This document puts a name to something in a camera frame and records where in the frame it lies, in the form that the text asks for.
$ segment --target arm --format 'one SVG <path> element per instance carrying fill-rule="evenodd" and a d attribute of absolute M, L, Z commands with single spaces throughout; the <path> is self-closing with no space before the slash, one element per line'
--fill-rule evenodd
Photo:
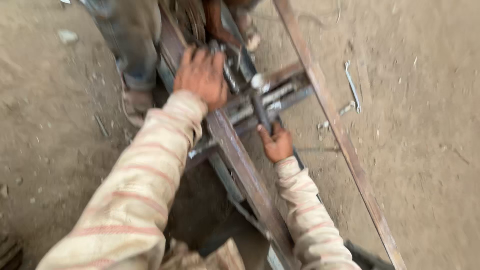
<path fill-rule="evenodd" d="M 277 187 L 287 202 L 287 227 L 295 242 L 294 253 L 302 262 L 302 269 L 353 270 L 360 269 L 343 245 L 338 229 L 317 198 L 318 189 L 308 176 L 308 169 L 300 170 L 293 156 L 293 143 L 288 131 L 274 124 L 274 135 L 259 126 L 267 157 L 275 163 L 279 180 Z"/>
<path fill-rule="evenodd" d="M 167 104 L 149 111 L 72 232 L 38 269 L 159 268 L 165 248 L 162 232 L 187 153 L 202 136 L 200 123 L 207 111 L 226 101 L 223 77 L 211 77 L 222 71 L 223 54 L 212 57 L 201 50 L 193 60 L 192 54 L 192 49 L 185 52 Z"/>

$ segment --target spanner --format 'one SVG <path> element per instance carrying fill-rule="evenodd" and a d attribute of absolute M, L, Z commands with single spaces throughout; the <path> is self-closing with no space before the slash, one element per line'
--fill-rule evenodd
<path fill-rule="evenodd" d="M 357 113 L 361 113 L 361 105 L 360 105 L 359 96 L 357 95 L 357 90 L 355 88 L 355 85 L 353 84 L 352 77 L 350 76 L 350 73 L 348 72 L 348 67 L 349 66 L 350 66 L 350 60 L 348 62 L 345 62 L 345 74 L 347 74 L 347 79 L 348 79 L 348 82 L 350 83 L 350 88 L 352 88 L 353 97 L 355 97 L 355 102 L 357 103 Z"/>

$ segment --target sandy floor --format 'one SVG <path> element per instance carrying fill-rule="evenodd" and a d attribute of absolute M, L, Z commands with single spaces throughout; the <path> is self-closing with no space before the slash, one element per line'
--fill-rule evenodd
<path fill-rule="evenodd" d="M 340 0 L 338 24 L 336 1 L 296 3 L 322 22 L 300 19 L 338 107 L 352 100 L 345 61 L 358 88 L 370 82 L 370 91 L 362 88 L 364 112 L 344 120 L 409 269 L 476 269 L 480 3 Z M 272 4 L 255 14 L 264 38 L 255 54 L 259 70 L 296 61 L 283 26 L 270 17 Z M 60 29 L 80 40 L 62 44 Z M 0 183 L 9 187 L 0 198 L 0 228 L 23 238 L 24 269 L 32 269 L 72 228 L 135 130 L 120 111 L 113 58 L 77 2 L 63 9 L 57 0 L 1 1 L 0 37 Z M 368 77 L 359 76 L 359 61 Z M 282 117 L 297 147 L 334 145 L 330 132 L 317 129 L 324 115 L 315 99 Z M 261 171 L 270 171 L 248 147 Z M 300 155 L 342 235 L 385 256 L 343 158 Z"/>

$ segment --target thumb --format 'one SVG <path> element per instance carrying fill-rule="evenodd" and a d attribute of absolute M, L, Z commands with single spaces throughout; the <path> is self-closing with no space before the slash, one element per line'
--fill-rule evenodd
<path fill-rule="evenodd" d="M 264 143 L 264 145 L 267 145 L 269 143 L 273 143 L 272 137 L 270 137 L 270 134 L 268 133 L 267 129 L 264 126 L 258 125 L 257 126 L 257 131 L 258 131 L 258 135 L 260 135 L 260 138 L 262 139 L 262 142 Z"/>

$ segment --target trousers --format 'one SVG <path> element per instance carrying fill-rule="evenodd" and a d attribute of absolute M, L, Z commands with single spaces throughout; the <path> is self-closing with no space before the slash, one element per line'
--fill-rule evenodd
<path fill-rule="evenodd" d="M 162 21 L 159 0 L 81 0 L 92 16 L 129 90 L 156 85 L 156 46 Z M 252 10 L 260 0 L 225 0 L 232 12 Z"/>

